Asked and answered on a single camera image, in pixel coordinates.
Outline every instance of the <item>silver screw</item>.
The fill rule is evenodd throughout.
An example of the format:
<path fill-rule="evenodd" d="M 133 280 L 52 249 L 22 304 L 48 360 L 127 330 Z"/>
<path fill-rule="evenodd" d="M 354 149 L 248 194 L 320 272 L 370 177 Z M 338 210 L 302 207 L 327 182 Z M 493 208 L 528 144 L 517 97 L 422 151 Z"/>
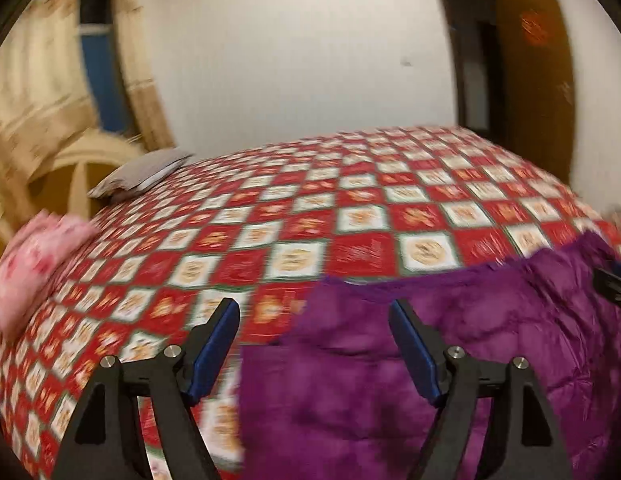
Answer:
<path fill-rule="evenodd" d="M 466 356 L 466 351 L 461 346 L 449 346 L 447 352 L 453 359 L 461 359 Z"/>
<path fill-rule="evenodd" d="M 182 348 L 179 345 L 168 345 L 164 348 L 164 355 L 166 357 L 177 357 L 182 352 Z"/>
<path fill-rule="evenodd" d="M 117 359 L 114 358 L 114 355 L 107 355 L 106 357 L 102 357 L 102 360 L 99 362 L 99 364 L 102 366 L 102 368 L 110 368 L 115 364 L 116 361 Z"/>
<path fill-rule="evenodd" d="M 515 365 L 515 368 L 526 370 L 526 368 L 528 368 L 528 359 L 526 359 L 526 357 L 515 357 L 513 359 L 513 364 Z"/>

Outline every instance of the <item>purple garment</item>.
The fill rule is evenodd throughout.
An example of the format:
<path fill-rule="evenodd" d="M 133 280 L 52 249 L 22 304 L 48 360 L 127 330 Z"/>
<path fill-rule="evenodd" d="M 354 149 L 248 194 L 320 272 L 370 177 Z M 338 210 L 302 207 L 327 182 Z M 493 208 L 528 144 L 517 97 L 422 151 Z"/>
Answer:
<path fill-rule="evenodd" d="M 587 232 L 528 260 L 372 285 L 324 278 L 276 344 L 244 346 L 244 480 L 405 480 L 435 410 L 388 326 L 407 298 L 444 340 L 477 358 L 531 362 L 576 480 L 599 478 L 621 443 L 621 310 L 592 287 L 612 249 Z M 480 400 L 459 478 L 475 477 L 490 401 Z"/>

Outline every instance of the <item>pink pillow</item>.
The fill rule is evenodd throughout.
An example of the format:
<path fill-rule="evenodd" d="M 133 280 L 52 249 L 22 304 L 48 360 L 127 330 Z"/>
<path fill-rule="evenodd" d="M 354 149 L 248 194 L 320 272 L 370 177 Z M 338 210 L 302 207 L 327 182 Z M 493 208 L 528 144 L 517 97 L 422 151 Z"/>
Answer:
<path fill-rule="evenodd" d="M 41 211 L 10 241 L 0 260 L 0 332 L 13 340 L 46 297 L 57 268 L 95 237 L 97 226 Z"/>

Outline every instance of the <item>red and white bedsheet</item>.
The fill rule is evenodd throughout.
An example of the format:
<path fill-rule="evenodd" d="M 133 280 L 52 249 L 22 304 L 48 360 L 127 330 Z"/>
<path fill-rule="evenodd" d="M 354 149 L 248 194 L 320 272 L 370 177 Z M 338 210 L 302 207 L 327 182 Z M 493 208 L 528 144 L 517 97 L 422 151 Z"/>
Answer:
<path fill-rule="evenodd" d="M 0 337 L 6 438 L 41 479 L 95 363 L 154 355 L 224 296 L 241 306 L 238 341 L 263 344 L 322 274 L 440 272 L 527 256 L 586 228 L 621 243 L 555 178 L 461 128 L 340 133 L 221 156 L 95 221 L 101 235 L 25 334 L 11 348 Z M 241 466 L 238 371 L 230 358 L 194 409 L 224 478 Z M 140 412 L 153 471 L 168 478 L 146 400 Z"/>

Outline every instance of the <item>brown door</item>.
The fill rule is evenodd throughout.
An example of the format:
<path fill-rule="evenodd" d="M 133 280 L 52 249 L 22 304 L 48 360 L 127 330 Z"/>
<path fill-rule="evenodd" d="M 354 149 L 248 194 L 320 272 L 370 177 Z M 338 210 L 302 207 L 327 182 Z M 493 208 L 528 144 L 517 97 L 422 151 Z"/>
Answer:
<path fill-rule="evenodd" d="M 569 182 L 575 124 L 571 48 L 557 0 L 497 0 L 506 148 Z"/>

